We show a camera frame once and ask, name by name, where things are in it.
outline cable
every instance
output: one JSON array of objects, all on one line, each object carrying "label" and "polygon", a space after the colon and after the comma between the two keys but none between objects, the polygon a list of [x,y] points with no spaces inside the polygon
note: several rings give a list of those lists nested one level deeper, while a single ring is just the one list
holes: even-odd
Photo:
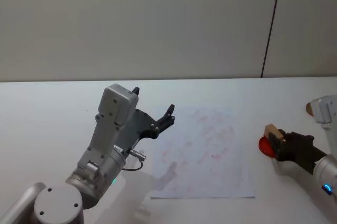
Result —
[{"label": "cable", "polygon": [[123,170],[126,170],[126,171],[136,171],[136,170],[140,170],[143,168],[143,161],[140,161],[139,162],[141,163],[141,166],[136,168],[136,169],[126,169],[126,168],[123,168]]}]

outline paper sheet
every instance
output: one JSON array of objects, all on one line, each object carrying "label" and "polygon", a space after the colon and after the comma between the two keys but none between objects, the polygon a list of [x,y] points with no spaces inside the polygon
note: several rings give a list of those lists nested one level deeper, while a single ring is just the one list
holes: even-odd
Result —
[{"label": "paper sheet", "polygon": [[225,108],[176,108],[175,123],[155,146],[154,176],[174,165],[176,177],[154,198],[254,197],[232,113]]}]

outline red object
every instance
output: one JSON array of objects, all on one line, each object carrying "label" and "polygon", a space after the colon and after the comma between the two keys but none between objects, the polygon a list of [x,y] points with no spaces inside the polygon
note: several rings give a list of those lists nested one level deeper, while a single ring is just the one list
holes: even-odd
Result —
[{"label": "red object", "polygon": [[276,157],[276,154],[273,151],[272,146],[270,145],[270,142],[265,136],[261,137],[261,139],[259,140],[259,149],[266,156],[269,156],[271,158]]}]

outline white table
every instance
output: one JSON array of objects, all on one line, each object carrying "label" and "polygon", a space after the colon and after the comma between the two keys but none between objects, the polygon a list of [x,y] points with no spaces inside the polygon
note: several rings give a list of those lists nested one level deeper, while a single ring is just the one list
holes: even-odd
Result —
[{"label": "white table", "polygon": [[[70,175],[90,142],[103,89],[113,83],[0,84],[0,214],[31,184],[57,184]],[[286,131],[313,135],[314,144],[329,152],[324,131],[304,107],[313,98],[336,94],[337,77],[118,83],[128,89],[139,86],[138,108],[150,115],[158,106],[171,103],[231,107],[256,198],[150,199],[155,140],[144,139],[137,146],[147,155],[144,168],[122,172],[98,205],[85,211],[86,224],[324,224],[337,220],[326,205],[331,199],[311,183],[310,176],[296,165],[277,165],[257,147],[264,126],[274,123]]]}]

